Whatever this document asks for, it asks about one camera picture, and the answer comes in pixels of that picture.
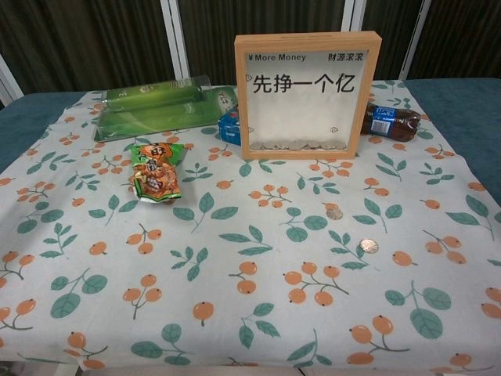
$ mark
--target bottle label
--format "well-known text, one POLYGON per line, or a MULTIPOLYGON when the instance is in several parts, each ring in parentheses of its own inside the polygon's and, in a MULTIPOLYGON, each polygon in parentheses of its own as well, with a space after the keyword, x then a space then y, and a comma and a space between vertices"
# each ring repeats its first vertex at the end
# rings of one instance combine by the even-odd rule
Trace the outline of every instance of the bottle label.
POLYGON ((395 108, 376 106, 373 111, 373 123, 370 130, 378 135, 388 136, 396 114, 397 110, 395 108))

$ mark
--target blue box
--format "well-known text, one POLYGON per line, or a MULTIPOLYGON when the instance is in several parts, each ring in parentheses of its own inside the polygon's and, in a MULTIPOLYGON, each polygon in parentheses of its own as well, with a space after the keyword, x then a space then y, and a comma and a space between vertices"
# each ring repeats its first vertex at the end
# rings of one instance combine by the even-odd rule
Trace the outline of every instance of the blue box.
POLYGON ((240 145, 240 119, 235 106, 218 120, 219 135, 223 141, 240 145))

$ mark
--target green snack package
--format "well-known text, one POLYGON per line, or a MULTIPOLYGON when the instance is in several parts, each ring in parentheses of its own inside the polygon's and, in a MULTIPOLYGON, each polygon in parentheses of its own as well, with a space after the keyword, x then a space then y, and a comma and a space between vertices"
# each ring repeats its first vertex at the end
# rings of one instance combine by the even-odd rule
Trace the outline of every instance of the green snack package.
POLYGON ((230 86, 212 88, 199 76, 104 94, 95 141, 111 141, 173 129, 216 124, 237 104, 230 86))
POLYGON ((131 148, 132 181, 141 201, 161 202, 181 197, 175 165, 181 161, 181 144, 152 143, 131 148))

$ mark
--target teal cloth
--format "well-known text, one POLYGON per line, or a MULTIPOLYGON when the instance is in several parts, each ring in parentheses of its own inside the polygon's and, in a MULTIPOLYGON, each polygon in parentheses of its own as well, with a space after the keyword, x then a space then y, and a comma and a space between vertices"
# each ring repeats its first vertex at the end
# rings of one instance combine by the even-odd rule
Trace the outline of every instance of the teal cloth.
POLYGON ((501 80, 409 80, 409 91, 438 131, 501 204, 501 80))
POLYGON ((86 92, 45 92, 23 96, 0 110, 0 172, 39 139, 66 107, 86 92))

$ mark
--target blue package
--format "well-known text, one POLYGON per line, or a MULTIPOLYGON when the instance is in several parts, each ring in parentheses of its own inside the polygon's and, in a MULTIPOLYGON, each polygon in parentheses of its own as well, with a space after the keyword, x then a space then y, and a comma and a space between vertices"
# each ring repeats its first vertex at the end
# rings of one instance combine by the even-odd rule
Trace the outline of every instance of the blue package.
POLYGON ((373 123, 370 126, 372 133, 388 136, 391 127, 395 123, 397 110, 391 107, 375 106, 373 111, 373 123))
POLYGON ((218 120, 219 135, 223 141, 240 145, 240 120, 235 106, 218 120))

